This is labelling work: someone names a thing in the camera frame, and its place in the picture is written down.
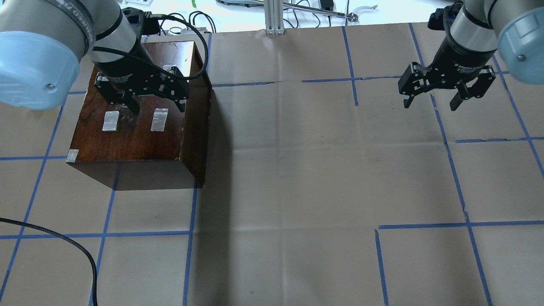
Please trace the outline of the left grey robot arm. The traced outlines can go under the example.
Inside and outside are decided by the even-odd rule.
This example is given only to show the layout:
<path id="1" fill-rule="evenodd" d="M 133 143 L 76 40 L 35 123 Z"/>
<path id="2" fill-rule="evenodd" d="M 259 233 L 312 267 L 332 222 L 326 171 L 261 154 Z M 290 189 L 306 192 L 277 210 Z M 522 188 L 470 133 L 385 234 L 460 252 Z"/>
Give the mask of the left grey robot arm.
<path id="1" fill-rule="evenodd" d="M 1 6 L 1 102 L 31 110 L 59 106 L 84 56 L 95 88 L 111 105 L 140 112 L 136 96 L 170 99 L 181 112 L 189 78 L 152 62 L 141 38 L 159 33 L 162 15 L 114 0 L 7 0 Z"/>

